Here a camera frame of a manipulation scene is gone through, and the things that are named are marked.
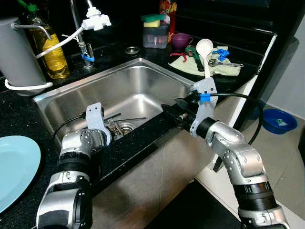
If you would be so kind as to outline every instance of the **yellow oil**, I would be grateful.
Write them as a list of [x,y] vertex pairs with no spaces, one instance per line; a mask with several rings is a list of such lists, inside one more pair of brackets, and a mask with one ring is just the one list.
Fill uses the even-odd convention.
[[[53,29],[51,27],[45,27],[45,29],[50,34],[51,40],[48,40],[41,30],[30,29],[30,33],[34,38],[39,53],[59,43],[57,35],[54,33]],[[49,77],[52,79],[64,79],[70,75],[68,64],[61,47],[44,55],[43,62],[46,66]]]

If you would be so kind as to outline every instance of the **green bottle cap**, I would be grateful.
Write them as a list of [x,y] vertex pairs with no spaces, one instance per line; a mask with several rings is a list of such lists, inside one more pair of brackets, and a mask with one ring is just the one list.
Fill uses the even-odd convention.
[[35,12],[38,10],[38,7],[36,4],[32,4],[30,3],[29,5],[27,3],[25,3],[22,0],[18,0],[18,3],[23,6],[24,8],[27,8],[29,12]]

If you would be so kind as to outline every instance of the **stainless steel sink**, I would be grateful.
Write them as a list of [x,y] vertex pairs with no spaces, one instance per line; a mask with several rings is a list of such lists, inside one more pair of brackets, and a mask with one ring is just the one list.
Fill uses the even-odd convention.
[[[192,84],[190,80],[139,58],[38,95],[33,100],[51,134],[63,122],[96,102],[102,103],[104,118],[117,113],[121,116],[114,120],[146,117],[130,121],[139,127],[162,112],[162,103],[172,105],[174,98],[185,97]],[[60,129],[57,140],[85,127],[84,119],[75,120]]]

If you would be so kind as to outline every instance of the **green dish towel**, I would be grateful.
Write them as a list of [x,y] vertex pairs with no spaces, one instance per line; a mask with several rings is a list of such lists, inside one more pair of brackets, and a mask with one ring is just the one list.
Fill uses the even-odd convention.
[[[217,51],[218,49],[224,49],[228,50],[227,46],[218,46],[216,48],[213,48],[213,51]],[[210,54],[208,55],[208,61],[210,59],[218,59],[219,54]],[[185,73],[193,74],[193,75],[201,75],[204,76],[204,72],[200,72],[197,69],[197,65],[195,62],[195,59],[193,57],[186,56],[187,61],[183,63],[183,56],[180,56],[177,60],[175,60],[172,63],[168,63],[173,68],[176,68],[180,71],[183,71]],[[223,63],[231,63],[228,58],[226,58]],[[225,66],[225,65],[218,65],[216,67],[210,67],[210,73],[211,75],[228,75],[228,76],[238,76],[240,72],[240,67],[232,67],[232,66]]]

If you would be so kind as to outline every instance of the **blue clip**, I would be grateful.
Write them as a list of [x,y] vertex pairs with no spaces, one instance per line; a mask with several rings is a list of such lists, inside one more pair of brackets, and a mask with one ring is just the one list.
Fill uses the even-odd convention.
[[209,93],[207,94],[200,94],[200,102],[210,102],[211,96]]
[[219,54],[218,59],[220,61],[224,61],[228,55],[230,55],[229,51],[218,49],[217,51],[213,51],[212,54]]
[[95,61],[94,57],[89,57],[89,56],[86,56],[84,54],[82,54],[81,57],[83,58],[83,60],[86,60],[86,61],[91,61],[91,62]]

